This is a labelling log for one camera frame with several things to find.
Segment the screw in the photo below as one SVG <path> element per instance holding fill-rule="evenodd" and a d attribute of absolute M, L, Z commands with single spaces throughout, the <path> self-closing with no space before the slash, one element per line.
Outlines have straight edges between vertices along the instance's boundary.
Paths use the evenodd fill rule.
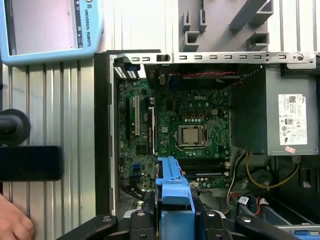
<path fill-rule="evenodd" d="M 241 217 L 241 220 L 244 221 L 245 223 L 251 223 L 251 221 L 252 221 L 252 220 L 251 220 L 249 217 L 247 217 L 247 216 Z"/>
<path fill-rule="evenodd" d="M 104 216 L 102 222 L 110 222 L 111 220 L 110 216 Z"/>
<path fill-rule="evenodd" d="M 214 217 L 216 214 L 214 211 L 207 211 L 206 214 L 209 216 L 209 217 Z"/>
<path fill-rule="evenodd" d="M 297 57 L 298 57 L 298 61 L 302 61 L 304 59 L 304 56 L 301 54 L 299 54 Z"/>
<path fill-rule="evenodd" d="M 142 216 L 144 216 L 144 215 L 146 215 L 143 211 L 140 211 L 140 212 L 138 212 L 137 213 L 137 215 L 139 216 L 139 217 L 142 217 Z"/>

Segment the cpu socket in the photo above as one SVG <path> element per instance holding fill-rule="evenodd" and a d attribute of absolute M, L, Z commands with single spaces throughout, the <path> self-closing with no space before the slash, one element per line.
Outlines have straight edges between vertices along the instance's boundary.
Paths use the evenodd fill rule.
<path fill-rule="evenodd" d="M 201 148 L 207 138 L 207 125 L 178 126 L 177 142 L 180 147 Z"/>

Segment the motherboard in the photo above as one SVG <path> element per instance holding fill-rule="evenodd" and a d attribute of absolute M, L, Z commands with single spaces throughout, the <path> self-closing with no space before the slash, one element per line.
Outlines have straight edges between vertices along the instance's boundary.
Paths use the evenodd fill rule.
<path fill-rule="evenodd" d="M 200 189 L 228 186 L 229 88 L 175 90 L 148 79 L 119 84 L 119 171 L 126 184 L 139 178 L 155 187 L 157 157 L 174 156 L 190 184 Z"/>

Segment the red wire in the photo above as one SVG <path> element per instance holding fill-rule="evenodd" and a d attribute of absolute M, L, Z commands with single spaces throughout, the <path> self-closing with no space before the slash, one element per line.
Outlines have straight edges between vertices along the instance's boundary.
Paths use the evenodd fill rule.
<path fill-rule="evenodd" d="M 261 197 L 258 197 L 258 198 L 256 199 L 256 207 L 257 207 L 257 210 L 256 210 L 256 212 L 255 212 L 254 215 L 258 215 L 258 214 L 260 213 L 260 209 L 261 209 L 260 199 L 261 199 Z"/>
<path fill-rule="evenodd" d="M 238 198 L 241 198 L 241 195 L 240 195 L 240 194 L 234 192 L 234 193 L 231 193 L 231 194 L 229 195 L 229 199 L 232 198 L 232 197 L 234 197 L 234 196 L 236 196 L 236 197 L 238 197 Z"/>
<path fill-rule="evenodd" d="M 181 73 L 170 73 L 170 75 L 173 76 L 182 76 L 182 77 L 198 77 L 203 75 L 227 75 L 227 74 L 237 74 L 237 72 L 234 71 L 225 71 L 225 72 L 201 72 L 201 73 L 194 73 L 194 74 L 181 74 Z"/>
<path fill-rule="evenodd" d="M 236 192 L 231 193 L 231 194 L 229 195 L 229 197 L 228 197 L 228 203 L 230 203 L 230 199 L 231 199 L 232 197 L 238 197 L 238 198 L 241 198 L 241 195 L 240 195 L 240 194 L 238 194 L 238 193 L 236 193 Z M 227 214 L 229 211 L 230 211 L 230 209 L 228 208 L 228 209 L 227 209 L 227 211 L 226 211 L 226 212 L 224 212 L 223 214 Z"/>

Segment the green circuit board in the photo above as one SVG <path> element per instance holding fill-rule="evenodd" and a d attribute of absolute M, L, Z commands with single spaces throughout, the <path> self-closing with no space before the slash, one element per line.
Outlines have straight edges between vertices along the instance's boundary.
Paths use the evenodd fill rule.
<path fill-rule="evenodd" d="M 229 156 L 228 90 L 170 92 L 161 89 L 157 103 L 161 156 Z"/>
<path fill-rule="evenodd" d="M 148 104 L 154 101 L 154 152 L 148 145 Z M 147 79 L 119 84 L 119 170 L 122 182 L 140 174 L 139 186 L 153 189 L 158 156 L 177 159 L 228 158 L 229 89 L 172 91 L 168 85 L 154 89 Z M 200 189 L 228 186 L 225 176 L 195 177 Z"/>

